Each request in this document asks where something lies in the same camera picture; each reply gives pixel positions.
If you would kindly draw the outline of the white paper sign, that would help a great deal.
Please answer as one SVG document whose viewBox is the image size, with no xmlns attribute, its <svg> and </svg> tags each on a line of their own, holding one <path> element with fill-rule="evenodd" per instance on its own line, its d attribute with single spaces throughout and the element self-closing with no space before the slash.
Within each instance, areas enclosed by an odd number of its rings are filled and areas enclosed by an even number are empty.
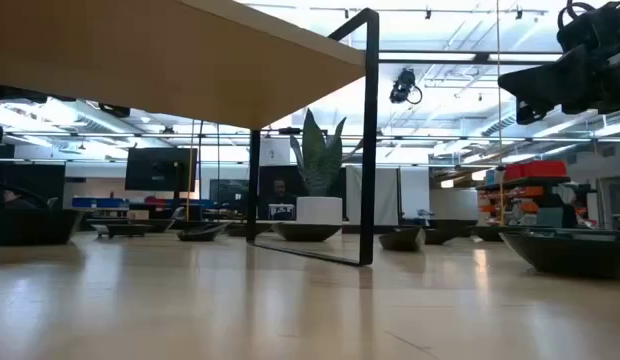
<svg viewBox="0 0 620 360">
<path fill-rule="evenodd" d="M 288 138 L 261 139 L 259 154 L 261 166 L 287 166 L 290 160 L 291 146 Z"/>
</svg>

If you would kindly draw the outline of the red storage bin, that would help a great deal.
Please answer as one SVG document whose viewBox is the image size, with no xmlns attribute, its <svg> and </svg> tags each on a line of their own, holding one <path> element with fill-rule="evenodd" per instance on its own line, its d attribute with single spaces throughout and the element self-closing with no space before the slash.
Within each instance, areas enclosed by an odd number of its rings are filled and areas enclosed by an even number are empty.
<svg viewBox="0 0 620 360">
<path fill-rule="evenodd" d="M 565 177 L 566 175 L 567 167 L 562 161 L 535 160 L 507 165 L 504 179 L 506 181 L 511 181 L 523 178 Z"/>
</svg>

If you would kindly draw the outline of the black wavy square mini plate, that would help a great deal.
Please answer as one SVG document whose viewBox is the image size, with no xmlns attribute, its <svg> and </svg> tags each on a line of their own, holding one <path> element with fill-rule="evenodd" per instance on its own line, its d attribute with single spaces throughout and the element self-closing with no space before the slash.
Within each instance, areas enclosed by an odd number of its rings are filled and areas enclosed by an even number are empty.
<svg viewBox="0 0 620 360">
<path fill-rule="evenodd" d="M 64 245 L 82 218 L 68 209 L 0 209 L 0 247 Z"/>
</svg>

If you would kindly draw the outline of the black partition panel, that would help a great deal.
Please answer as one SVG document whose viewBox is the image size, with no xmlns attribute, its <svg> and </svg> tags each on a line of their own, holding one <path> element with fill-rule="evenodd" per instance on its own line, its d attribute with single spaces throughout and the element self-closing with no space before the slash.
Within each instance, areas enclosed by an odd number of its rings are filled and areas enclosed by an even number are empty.
<svg viewBox="0 0 620 360">
<path fill-rule="evenodd" d="M 62 164 L 29 164 L 0 162 L 0 207 L 3 206 L 4 188 L 25 190 L 24 198 L 41 207 L 47 205 L 47 200 L 58 197 L 59 201 L 54 209 L 63 207 L 66 167 Z"/>
<path fill-rule="evenodd" d="M 273 195 L 273 181 L 276 179 L 284 180 L 287 192 L 297 197 L 309 195 L 305 183 L 298 172 L 296 165 L 287 166 L 262 166 L 259 168 L 258 185 L 258 218 L 271 220 L 268 218 L 267 200 Z"/>
</svg>

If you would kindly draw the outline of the storage rack with orange bins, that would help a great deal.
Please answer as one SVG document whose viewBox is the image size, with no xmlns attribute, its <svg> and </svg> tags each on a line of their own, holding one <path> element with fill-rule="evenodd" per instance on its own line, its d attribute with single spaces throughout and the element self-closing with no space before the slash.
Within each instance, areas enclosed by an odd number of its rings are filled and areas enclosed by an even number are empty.
<svg viewBox="0 0 620 360">
<path fill-rule="evenodd" d="M 568 177 L 527 177 L 477 188 L 481 226 L 596 229 L 597 191 Z"/>
</svg>

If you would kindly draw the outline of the black leaf-shaped mini plate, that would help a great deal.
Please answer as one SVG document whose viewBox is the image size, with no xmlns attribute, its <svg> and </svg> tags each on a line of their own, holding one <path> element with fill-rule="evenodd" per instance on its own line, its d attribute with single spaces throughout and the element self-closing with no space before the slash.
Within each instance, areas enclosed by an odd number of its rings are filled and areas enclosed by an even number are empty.
<svg viewBox="0 0 620 360">
<path fill-rule="evenodd" d="M 324 242 L 341 230 L 341 225 L 276 223 L 272 229 L 289 242 Z"/>
<path fill-rule="evenodd" d="M 502 242 L 501 233 L 527 232 L 529 227 L 523 226 L 472 226 L 471 233 L 484 242 Z"/>
<path fill-rule="evenodd" d="M 547 228 L 499 236 L 538 272 L 620 278 L 620 231 Z"/>
</svg>

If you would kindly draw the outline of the black aluminium table frame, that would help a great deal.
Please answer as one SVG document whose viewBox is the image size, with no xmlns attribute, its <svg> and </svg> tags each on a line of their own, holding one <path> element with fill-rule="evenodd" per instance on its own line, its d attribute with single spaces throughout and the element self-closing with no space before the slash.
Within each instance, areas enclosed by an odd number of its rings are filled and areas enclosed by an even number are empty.
<svg viewBox="0 0 620 360">
<path fill-rule="evenodd" d="M 186 222 L 185 220 L 174 220 L 174 221 L 175 221 L 174 225 L 169 230 L 185 230 L 190 227 L 197 227 L 197 226 L 201 226 L 204 224 L 213 223 L 213 222 L 205 222 L 205 221 L 204 222 L 195 221 L 195 222 L 190 222 L 190 223 Z M 88 218 L 87 220 L 81 220 L 80 225 L 79 225 L 79 231 L 95 230 L 92 227 L 93 224 L 119 224 L 119 223 L 128 224 L 130 223 L 130 220 L 125 219 L 125 218 L 107 218 L 107 217 Z M 425 228 L 431 228 L 428 223 L 427 225 L 425 225 L 425 223 L 422 224 L 421 222 L 406 223 L 406 224 L 401 224 L 401 225 L 375 225 L 374 233 L 383 234 L 383 233 L 392 232 L 395 229 L 409 228 L 413 226 L 423 226 Z M 360 230 L 359 225 L 350 225 L 350 224 L 342 225 L 342 231 L 346 234 L 357 234 L 359 233 L 359 230 Z"/>
</svg>

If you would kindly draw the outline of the black small square mini plate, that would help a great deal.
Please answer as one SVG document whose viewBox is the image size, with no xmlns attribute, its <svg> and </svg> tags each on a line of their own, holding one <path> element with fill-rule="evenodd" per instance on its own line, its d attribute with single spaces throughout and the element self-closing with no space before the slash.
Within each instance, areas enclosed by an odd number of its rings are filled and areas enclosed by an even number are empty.
<svg viewBox="0 0 620 360">
<path fill-rule="evenodd" d="M 93 224 L 92 227 L 99 237 L 106 236 L 109 239 L 116 236 L 144 237 L 151 229 L 149 225 L 143 224 Z"/>
<path fill-rule="evenodd" d="M 445 242 L 457 237 L 457 232 L 450 229 L 425 229 L 426 245 L 443 245 Z"/>
</svg>

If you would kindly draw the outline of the yellow pole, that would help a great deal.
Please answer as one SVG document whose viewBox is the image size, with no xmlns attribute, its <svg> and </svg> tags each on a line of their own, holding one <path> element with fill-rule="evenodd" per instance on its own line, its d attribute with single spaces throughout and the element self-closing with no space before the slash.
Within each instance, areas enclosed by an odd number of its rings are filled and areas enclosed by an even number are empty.
<svg viewBox="0 0 620 360">
<path fill-rule="evenodd" d="M 194 156 L 194 135 L 195 135 L 195 119 L 191 119 L 191 132 L 190 132 L 190 147 L 189 147 L 189 160 L 188 160 L 188 185 L 187 185 L 187 196 L 186 196 L 186 206 L 185 206 L 185 215 L 186 222 L 190 221 L 190 201 L 192 194 L 192 186 L 196 183 L 196 162 Z"/>
</svg>

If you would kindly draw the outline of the white curtain screen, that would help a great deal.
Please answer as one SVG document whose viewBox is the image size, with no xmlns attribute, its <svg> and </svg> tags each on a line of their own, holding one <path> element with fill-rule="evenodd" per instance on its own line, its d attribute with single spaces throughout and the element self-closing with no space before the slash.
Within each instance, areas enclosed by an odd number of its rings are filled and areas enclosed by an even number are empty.
<svg viewBox="0 0 620 360">
<path fill-rule="evenodd" d="M 345 168 L 346 218 L 351 225 L 361 221 L 362 169 Z M 375 169 L 374 225 L 399 225 L 402 220 L 421 219 L 430 211 L 430 181 L 426 168 L 380 167 Z"/>
</svg>

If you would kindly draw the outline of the black wall monitor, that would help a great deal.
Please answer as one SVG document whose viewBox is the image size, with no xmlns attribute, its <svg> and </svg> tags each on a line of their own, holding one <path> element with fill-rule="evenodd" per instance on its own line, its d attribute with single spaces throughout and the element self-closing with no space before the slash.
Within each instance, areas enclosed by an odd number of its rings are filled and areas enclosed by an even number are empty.
<svg viewBox="0 0 620 360">
<path fill-rule="evenodd" d="M 194 148 L 132 148 L 127 157 L 125 189 L 194 191 L 197 157 Z"/>
</svg>

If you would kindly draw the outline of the wooden riser shelf black legs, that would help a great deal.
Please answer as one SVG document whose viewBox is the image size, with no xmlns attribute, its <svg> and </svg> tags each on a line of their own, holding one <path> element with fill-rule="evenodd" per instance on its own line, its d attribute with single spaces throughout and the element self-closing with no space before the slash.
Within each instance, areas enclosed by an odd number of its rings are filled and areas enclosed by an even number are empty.
<svg viewBox="0 0 620 360">
<path fill-rule="evenodd" d="M 246 128 L 249 188 L 263 127 L 365 83 L 357 264 L 373 261 L 380 21 L 327 36 L 235 0 L 0 0 L 0 85 Z"/>
</svg>

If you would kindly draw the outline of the person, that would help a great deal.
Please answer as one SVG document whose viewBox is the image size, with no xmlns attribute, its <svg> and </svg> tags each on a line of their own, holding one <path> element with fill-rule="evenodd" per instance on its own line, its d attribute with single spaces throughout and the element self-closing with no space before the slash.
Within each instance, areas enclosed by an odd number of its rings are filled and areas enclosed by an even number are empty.
<svg viewBox="0 0 620 360">
<path fill-rule="evenodd" d="M 36 205 L 11 190 L 3 192 L 5 209 L 36 209 Z"/>
<path fill-rule="evenodd" d="M 267 200 L 268 218 L 293 221 L 296 219 L 297 197 L 287 192 L 284 180 L 273 181 L 273 195 Z"/>
</svg>

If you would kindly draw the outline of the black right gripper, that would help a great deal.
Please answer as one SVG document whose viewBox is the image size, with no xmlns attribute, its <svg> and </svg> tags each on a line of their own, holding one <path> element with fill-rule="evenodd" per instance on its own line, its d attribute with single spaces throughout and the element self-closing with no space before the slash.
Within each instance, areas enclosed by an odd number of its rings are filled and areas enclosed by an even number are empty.
<svg viewBox="0 0 620 360">
<path fill-rule="evenodd" d="M 498 86 L 516 100 L 518 125 L 541 121 L 557 106 L 566 114 L 620 111 L 620 44 L 595 50 L 563 45 L 562 50 L 552 62 L 499 76 Z M 563 65 L 572 81 L 567 101 Z"/>
</svg>

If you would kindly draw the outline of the snake plant in white pot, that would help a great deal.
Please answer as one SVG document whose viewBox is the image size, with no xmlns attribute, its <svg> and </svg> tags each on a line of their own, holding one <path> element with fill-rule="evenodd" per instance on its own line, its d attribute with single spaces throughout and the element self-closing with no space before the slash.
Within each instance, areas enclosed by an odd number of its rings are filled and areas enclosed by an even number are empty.
<svg viewBox="0 0 620 360">
<path fill-rule="evenodd" d="M 296 158 L 298 173 L 308 192 L 296 204 L 296 222 L 311 225 L 340 225 L 343 218 L 343 200 L 330 196 L 330 188 L 337 179 L 341 166 L 363 148 L 360 139 L 352 151 L 343 153 L 343 118 L 332 136 L 325 135 L 316 123 L 313 112 L 305 112 L 301 140 L 290 136 L 290 146 Z"/>
</svg>

